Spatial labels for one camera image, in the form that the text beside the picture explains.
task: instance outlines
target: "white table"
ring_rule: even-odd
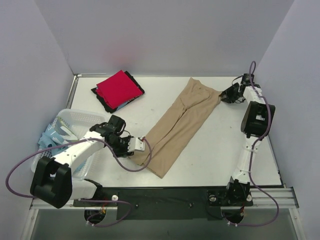
[[[114,114],[126,121],[126,130],[139,137],[146,135],[171,106],[186,86],[189,77],[134,76],[145,95]],[[80,77],[75,90],[72,109],[111,116],[90,89],[106,77]],[[233,77],[194,77],[218,91],[230,87]],[[191,139],[171,169],[160,179],[147,169],[128,172],[113,159],[107,148],[99,151],[100,158],[92,163],[87,178],[104,187],[199,187],[226,186],[237,166],[245,135],[240,131],[247,104],[221,102]],[[135,163],[124,158],[122,163],[137,169]],[[281,179],[269,139],[259,148],[252,167],[252,177],[260,186],[279,186]]]

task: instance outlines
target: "folded red cloth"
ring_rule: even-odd
[[[122,70],[98,83],[97,87],[96,93],[112,109],[143,94]]]

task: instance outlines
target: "pants leg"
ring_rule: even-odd
[[[190,139],[202,126],[216,105],[220,92],[190,78],[188,84],[146,135],[152,149],[148,168],[163,178]],[[149,149],[130,157],[141,165],[148,160]]]

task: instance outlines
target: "white laundry basket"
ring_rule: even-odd
[[[67,125],[67,127],[76,135],[79,139],[82,138],[86,132],[95,124],[101,124],[103,122],[107,122],[107,116],[98,114],[90,111],[82,111],[82,110],[73,110],[73,109],[63,109],[61,110],[57,117],[60,117],[63,122]],[[45,151],[41,154],[38,154],[34,157],[31,164],[31,171],[35,172],[38,161],[41,157],[47,156],[49,158],[52,157],[51,151]],[[73,180],[83,180],[85,179],[91,163],[95,161],[96,154],[91,155],[84,163],[83,167],[79,170],[76,170],[72,174]]]

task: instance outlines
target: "folded pants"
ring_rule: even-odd
[[[145,136],[152,149],[149,170],[163,178],[205,120],[220,103],[221,92],[192,77],[156,125]],[[138,165],[149,158],[149,149],[130,157]]]

